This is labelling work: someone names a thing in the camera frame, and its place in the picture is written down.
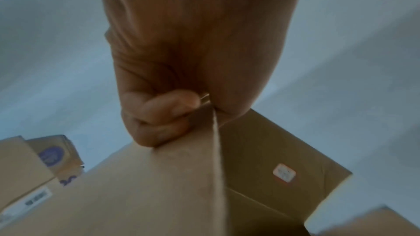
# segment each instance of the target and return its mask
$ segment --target barcode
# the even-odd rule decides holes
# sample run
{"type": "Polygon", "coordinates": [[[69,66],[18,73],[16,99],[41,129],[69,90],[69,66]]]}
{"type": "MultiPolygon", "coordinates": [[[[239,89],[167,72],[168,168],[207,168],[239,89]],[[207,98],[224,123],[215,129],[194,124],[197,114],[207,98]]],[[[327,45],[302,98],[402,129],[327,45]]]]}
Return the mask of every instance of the barcode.
{"type": "Polygon", "coordinates": [[[39,201],[40,199],[44,198],[46,195],[47,195],[47,192],[42,191],[41,193],[34,196],[32,199],[26,201],[25,205],[30,206],[30,205],[36,203],[37,201],[39,201]]]}

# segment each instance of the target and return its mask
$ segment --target finger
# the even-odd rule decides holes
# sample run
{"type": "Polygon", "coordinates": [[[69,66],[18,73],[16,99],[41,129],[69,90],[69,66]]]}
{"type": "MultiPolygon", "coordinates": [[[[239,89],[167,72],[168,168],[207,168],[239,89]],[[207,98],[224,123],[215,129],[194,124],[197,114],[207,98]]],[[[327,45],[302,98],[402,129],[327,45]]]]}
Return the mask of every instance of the finger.
{"type": "Polygon", "coordinates": [[[148,125],[122,112],[122,120],[133,140],[146,147],[157,147],[187,133],[190,124],[187,117],[181,117],[166,125],[148,125]]]}
{"type": "Polygon", "coordinates": [[[196,110],[201,102],[190,90],[173,90],[156,97],[130,92],[121,98],[125,112],[150,125],[164,125],[196,110]]]}

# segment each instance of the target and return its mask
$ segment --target label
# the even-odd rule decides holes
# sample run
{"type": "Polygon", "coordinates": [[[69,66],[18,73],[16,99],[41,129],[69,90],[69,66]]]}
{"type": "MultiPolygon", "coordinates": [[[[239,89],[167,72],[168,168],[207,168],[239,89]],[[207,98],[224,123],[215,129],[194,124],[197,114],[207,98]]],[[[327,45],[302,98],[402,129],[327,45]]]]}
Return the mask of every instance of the label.
{"type": "Polygon", "coordinates": [[[281,163],[273,170],[273,174],[286,183],[290,183],[296,176],[296,172],[294,170],[281,163]]]}
{"type": "Polygon", "coordinates": [[[48,187],[43,186],[11,204],[0,214],[0,228],[41,204],[52,195],[48,187]]]}
{"type": "Polygon", "coordinates": [[[64,157],[64,150],[61,147],[49,147],[38,154],[38,157],[47,167],[51,167],[59,163],[64,157]]]}

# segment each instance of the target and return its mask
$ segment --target white sticker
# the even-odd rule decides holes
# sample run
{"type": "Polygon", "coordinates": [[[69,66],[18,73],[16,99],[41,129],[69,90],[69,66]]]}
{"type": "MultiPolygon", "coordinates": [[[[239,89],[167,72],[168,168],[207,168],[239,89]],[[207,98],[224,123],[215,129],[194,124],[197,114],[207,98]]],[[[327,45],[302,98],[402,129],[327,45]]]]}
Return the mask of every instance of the white sticker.
{"type": "Polygon", "coordinates": [[[286,183],[290,183],[296,176],[296,172],[294,170],[281,163],[273,170],[273,174],[286,183]]]}
{"type": "Polygon", "coordinates": [[[0,214],[0,228],[41,204],[52,195],[53,194],[48,187],[43,186],[24,196],[19,201],[11,204],[0,214]]]}

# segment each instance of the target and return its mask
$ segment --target hand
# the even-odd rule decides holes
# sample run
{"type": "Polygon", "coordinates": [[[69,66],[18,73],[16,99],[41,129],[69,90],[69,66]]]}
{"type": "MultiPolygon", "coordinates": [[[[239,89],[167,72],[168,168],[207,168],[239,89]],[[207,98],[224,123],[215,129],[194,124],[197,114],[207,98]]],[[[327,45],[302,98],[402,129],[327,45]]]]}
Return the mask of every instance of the hand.
{"type": "Polygon", "coordinates": [[[249,110],[280,57],[297,0],[103,0],[122,106],[133,139],[185,134],[210,95],[220,123],[249,110]]]}

